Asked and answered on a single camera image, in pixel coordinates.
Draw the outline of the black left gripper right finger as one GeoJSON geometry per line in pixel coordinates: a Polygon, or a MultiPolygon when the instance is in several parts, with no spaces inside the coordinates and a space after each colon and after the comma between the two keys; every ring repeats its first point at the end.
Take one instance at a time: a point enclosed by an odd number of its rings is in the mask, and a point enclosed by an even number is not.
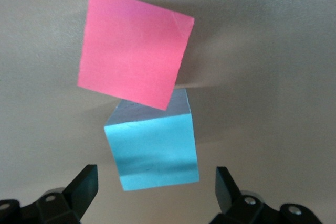
{"type": "Polygon", "coordinates": [[[216,168],[215,195],[221,212],[211,223],[281,223],[278,211],[256,195],[240,191],[226,167],[216,168]]]}

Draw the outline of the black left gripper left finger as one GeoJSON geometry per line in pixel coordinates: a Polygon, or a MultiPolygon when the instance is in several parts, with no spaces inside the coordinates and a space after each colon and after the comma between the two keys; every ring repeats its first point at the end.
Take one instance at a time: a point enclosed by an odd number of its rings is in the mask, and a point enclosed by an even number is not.
{"type": "Polygon", "coordinates": [[[77,224],[98,192],[98,167],[87,165],[62,192],[52,192],[36,202],[40,223],[77,224]]]}

